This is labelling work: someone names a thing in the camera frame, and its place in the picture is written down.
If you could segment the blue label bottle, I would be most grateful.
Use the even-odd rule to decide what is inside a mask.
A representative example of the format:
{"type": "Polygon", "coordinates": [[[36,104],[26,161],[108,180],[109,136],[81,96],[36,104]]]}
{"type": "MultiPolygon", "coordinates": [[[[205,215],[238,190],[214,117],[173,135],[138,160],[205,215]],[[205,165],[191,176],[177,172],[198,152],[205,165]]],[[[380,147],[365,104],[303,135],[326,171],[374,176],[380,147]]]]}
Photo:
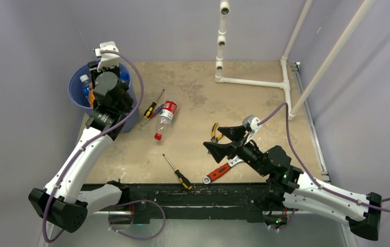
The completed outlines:
{"type": "Polygon", "coordinates": [[[91,80],[88,75],[82,75],[79,77],[80,82],[82,83],[81,90],[87,99],[88,102],[90,102],[90,83],[91,80]]]}
{"type": "Polygon", "coordinates": [[[129,76],[129,74],[128,74],[128,73],[123,73],[123,72],[121,72],[121,73],[120,73],[120,80],[121,80],[123,83],[129,85],[129,83],[130,83],[130,76],[129,76]]]}

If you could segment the crushed orange label bottle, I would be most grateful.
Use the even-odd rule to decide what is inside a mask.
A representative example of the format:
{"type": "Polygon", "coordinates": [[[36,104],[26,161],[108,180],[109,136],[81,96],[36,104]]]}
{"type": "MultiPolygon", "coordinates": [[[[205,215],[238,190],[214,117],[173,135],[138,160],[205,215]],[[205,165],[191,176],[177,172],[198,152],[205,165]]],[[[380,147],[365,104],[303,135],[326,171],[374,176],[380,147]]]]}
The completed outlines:
{"type": "Polygon", "coordinates": [[[91,108],[94,108],[94,100],[95,100],[95,96],[93,94],[93,88],[90,87],[89,88],[89,93],[88,93],[88,102],[89,102],[89,105],[91,108]]]}

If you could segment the blue label bottle back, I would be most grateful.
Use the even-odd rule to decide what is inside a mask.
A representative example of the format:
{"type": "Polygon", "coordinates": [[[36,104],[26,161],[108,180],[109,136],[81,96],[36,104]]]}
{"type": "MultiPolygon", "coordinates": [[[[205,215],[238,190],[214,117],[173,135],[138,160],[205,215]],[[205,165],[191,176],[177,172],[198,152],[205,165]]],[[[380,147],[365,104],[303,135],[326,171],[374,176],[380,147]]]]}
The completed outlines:
{"type": "Polygon", "coordinates": [[[90,83],[91,80],[88,75],[82,75],[79,77],[80,82],[82,83],[81,90],[87,99],[88,102],[90,102],[90,83]]]}

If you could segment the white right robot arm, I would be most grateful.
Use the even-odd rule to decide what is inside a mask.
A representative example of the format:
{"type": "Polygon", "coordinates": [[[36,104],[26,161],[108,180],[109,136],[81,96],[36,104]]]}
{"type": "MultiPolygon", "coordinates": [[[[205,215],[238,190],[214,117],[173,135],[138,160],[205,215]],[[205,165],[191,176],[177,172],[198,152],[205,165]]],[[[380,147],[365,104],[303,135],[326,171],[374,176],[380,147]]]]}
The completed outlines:
{"type": "Polygon", "coordinates": [[[379,194],[353,193],[311,177],[291,164],[291,157],[281,146],[261,151],[254,141],[247,141],[249,134],[244,126],[218,130],[231,142],[209,141],[203,145],[217,163],[238,157],[260,176],[267,177],[267,194],[261,201],[267,207],[309,211],[348,225],[361,238],[379,239],[381,212],[376,209],[382,203],[379,194]]]}

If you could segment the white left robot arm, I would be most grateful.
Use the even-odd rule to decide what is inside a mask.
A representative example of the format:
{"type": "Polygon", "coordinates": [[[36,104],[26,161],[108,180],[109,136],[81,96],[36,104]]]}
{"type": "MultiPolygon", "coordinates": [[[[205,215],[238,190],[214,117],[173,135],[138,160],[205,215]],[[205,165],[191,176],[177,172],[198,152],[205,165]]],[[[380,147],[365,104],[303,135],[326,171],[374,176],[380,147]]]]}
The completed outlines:
{"type": "Polygon", "coordinates": [[[86,178],[105,150],[121,133],[128,133],[139,118],[139,101],[132,87],[132,76],[126,65],[98,67],[89,62],[71,78],[71,83],[88,76],[94,86],[95,102],[88,113],[85,128],[62,168],[42,189],[34,188],[28,199],[42,218],[42,234],[48,226],[60,232],[77,231],[88,215],[108,206],[125,210],[130,196],[119,182],[83,191],[86,178]]]}

